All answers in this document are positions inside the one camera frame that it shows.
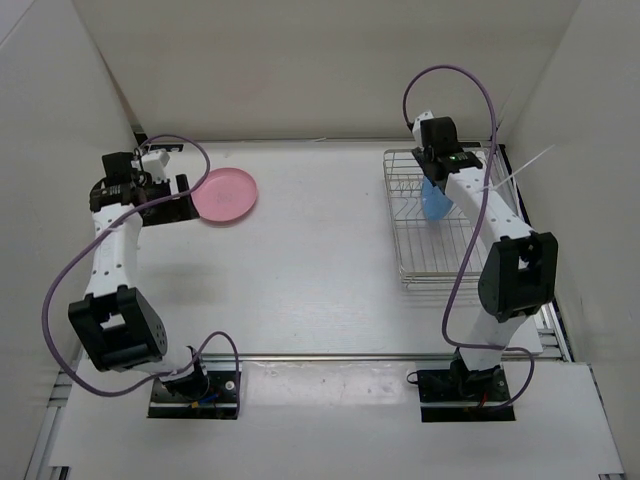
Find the blue plate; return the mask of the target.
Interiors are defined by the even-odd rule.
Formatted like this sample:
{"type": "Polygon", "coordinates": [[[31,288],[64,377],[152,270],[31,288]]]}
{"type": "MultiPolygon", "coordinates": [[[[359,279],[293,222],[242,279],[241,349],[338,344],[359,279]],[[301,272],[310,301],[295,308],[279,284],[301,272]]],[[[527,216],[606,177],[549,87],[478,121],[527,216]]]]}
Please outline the blue plate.
{"type": "Polygon", "coordinates": [[[453,206],[453,202],[427,177],[422,182],[421,203],[423,215],[429,221],[443,220],[453,206]]]}

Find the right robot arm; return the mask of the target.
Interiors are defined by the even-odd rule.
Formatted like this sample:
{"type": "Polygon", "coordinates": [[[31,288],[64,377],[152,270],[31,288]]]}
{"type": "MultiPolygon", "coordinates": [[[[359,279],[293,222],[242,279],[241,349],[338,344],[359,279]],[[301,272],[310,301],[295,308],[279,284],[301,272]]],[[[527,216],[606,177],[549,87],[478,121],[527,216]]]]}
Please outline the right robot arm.
{"type": "Polygon", "coordinates": [[[473,224],[487,251],[478,280],[481,303],[470,336],[455,343],[449,387],[470,400],[489,390],[502,354],[521,325],[554,296],[558,242],[522,220],[492,186],[487,161],[465,150],[449,117],[419,115],[413,151],[425,180],[473,224]]]}

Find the pink plate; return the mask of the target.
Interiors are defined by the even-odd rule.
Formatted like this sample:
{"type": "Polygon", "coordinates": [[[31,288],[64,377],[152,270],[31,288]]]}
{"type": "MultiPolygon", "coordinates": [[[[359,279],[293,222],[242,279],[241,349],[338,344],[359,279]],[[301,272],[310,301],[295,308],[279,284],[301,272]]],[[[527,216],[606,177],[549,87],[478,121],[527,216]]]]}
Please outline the pink plate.
{"type": "Polygon", "coordinates": [[[229,223],[245,216],[258,199],[254,178],[246,171],[224,167],[211,171],[192,194],[200,217],[214,223],[229,223]]]}

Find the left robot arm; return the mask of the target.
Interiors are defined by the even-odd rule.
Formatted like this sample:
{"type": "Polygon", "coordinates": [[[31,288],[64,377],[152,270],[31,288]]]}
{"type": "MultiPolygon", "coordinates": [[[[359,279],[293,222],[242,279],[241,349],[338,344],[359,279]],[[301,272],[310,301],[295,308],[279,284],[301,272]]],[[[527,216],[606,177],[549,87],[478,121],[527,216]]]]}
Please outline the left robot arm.
{"type": "Polygon", "coordinates": [[[68,318],[97,370],[154,374],[169,393],[195,401],[210,386],[205,366],[195,348],[170,344],[137,287],[141,230],[199,216],[186,176],[166,176],[169,160],[165,150],[103,156],[105,175],[89,195],[100,243],[84,297],[69,305],[68,318]]]}

